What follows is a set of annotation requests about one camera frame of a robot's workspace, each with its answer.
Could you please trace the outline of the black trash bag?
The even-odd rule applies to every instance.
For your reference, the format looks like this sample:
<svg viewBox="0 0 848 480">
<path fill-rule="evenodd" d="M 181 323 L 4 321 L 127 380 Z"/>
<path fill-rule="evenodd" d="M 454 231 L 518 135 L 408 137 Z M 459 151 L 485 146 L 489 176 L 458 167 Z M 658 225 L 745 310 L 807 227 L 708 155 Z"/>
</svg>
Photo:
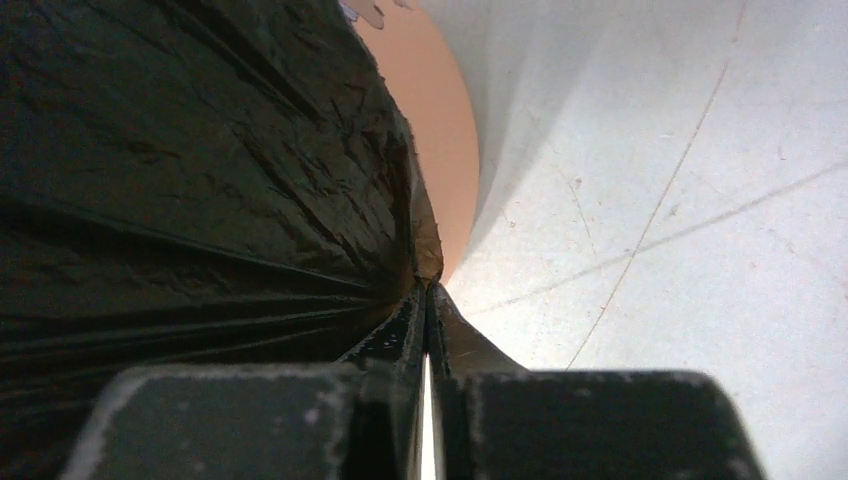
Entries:
<svg viewBox="0 0 848 480">
<path fill-rule="evenodd" d="M 120 371 L 332 361 L 443 255 L 337 1 L 1 5 L 1 475 Z"/>
</svg>

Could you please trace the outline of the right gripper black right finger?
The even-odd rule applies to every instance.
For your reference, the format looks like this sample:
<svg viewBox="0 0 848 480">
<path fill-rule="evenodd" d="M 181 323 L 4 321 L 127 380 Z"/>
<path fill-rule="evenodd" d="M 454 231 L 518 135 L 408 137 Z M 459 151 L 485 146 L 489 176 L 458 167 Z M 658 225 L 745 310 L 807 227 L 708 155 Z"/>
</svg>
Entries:
<svg viewBox="0 0 848 480">
<path fill-rule="evenodd" d="M 737 410 L 691 370 L 525 368 L 427 295 L 440 479 L 761 479 Z"/>
</svg>

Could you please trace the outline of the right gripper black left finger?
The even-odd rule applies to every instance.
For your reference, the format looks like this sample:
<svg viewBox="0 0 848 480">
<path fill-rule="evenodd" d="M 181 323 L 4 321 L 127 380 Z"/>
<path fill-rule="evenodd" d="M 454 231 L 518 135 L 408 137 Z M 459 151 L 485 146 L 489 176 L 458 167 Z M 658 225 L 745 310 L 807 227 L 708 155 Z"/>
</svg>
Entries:
<svg viewBox="0 0 848 480">
<path fill-rule="evenodd" d="M 64 479 L 416 479 L 427 293 L 330 363 L 160 365 L 118 375 Z"/>
</svg>

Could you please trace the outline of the orange plastic trash bin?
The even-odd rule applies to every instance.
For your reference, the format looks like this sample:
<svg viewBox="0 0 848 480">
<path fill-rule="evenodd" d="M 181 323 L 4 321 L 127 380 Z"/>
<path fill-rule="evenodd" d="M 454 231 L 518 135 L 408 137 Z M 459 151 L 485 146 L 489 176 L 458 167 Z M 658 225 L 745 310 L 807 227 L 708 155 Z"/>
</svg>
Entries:
<svg viewBox="0 0 848 480">
<path fill-rule="evenodd" d="M 357 33 L 407 119 L 444 255 L 442 279 L 459 266 L 480 187 L 470 97 L 457 61 L 417 1 L 347 1 Z"/>
</svg>

